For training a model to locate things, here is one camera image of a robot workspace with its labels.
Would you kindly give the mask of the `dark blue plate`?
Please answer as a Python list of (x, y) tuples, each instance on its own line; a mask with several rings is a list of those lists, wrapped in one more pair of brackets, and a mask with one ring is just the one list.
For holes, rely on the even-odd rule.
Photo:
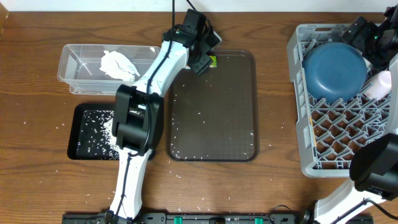
[(367, 66), (362, 55), (342, 42), (329, 42), (310, 51), (303, 60), (307, 91), (314, 98), (334, 103), (348, 101), (362, 89)]

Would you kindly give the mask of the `pink cup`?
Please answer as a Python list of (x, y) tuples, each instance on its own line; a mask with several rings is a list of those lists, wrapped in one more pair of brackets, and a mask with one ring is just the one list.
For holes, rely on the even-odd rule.
[(369, 99), (381, 100), (391, 91), (391, 73), (388, 70), (381, 71), (370, 78), (366, 84), (371, 84), (371, 86), (364, 92), (364, 95)]

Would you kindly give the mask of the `wooden chopstick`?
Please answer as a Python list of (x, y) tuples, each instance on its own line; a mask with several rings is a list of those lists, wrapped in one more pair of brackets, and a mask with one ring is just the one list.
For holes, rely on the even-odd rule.
[(313, 127), (313, 119), (311, 115), (308, 115), (308, 122), (310, 124), (310, 136), (312, 138), (312, 147), (316, 149), (317, 146), (317, 140), (314, 132), (314, 127)]

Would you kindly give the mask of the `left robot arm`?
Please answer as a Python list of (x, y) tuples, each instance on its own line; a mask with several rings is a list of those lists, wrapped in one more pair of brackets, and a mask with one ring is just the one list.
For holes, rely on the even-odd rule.
[(197, 75), (209, 68), (213, 60), (208, 53), (221, 41), (202, 12), (188, 9), (183, 23), (173, 23), (163, 34), (160, 52), (146, 73), (116, 91), (111, 131), (119, 148), (119, 171), (105, 223), (133, 223), (138, 216), (147, 161), (164, 130), (164, 96), (185, 67)]

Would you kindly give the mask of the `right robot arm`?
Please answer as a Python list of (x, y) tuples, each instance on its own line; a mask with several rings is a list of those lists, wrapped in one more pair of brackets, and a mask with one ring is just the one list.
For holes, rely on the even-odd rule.
[(326, 198), (309, 206), (300, 223), (364, 223), (357, 215), (375, 206), (387, 217), (397, 217), (381, 203), (397, 198), (397, 7), (388, 7), (380, 26), (359, 17), (343, 34), (343, 42), (357, 48), (379, 73), (366, 92), (379, 100), (391, 92), (384, 134), (353, 157), (349, 179)]

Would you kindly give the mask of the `pile of white rice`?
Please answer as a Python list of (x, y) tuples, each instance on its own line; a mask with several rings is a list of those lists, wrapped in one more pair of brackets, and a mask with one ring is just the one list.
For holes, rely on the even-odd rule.
[(111, 110), (84, 111), (76, 144), (77, 158), (118, 160), (119, 147), (112, 134), (112, 124)]

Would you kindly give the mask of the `white tissue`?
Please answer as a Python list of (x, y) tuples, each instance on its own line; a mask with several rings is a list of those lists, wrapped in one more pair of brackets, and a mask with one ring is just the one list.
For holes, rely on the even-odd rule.
[(99, 68), (113, 79), (134, 82), (141, 78), (136, 66), (123, 54), (117, 51), (104, 51)]

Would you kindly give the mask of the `green yellow snack wrapper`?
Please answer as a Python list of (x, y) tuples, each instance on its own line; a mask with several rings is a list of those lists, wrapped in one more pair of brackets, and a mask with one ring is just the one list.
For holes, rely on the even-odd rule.
[(210, 59), (211, 59), (211, 64), (210, 64), (210, 68), (216, 68), (217, 67), (217, 59), (215, 55), (210, 55)]

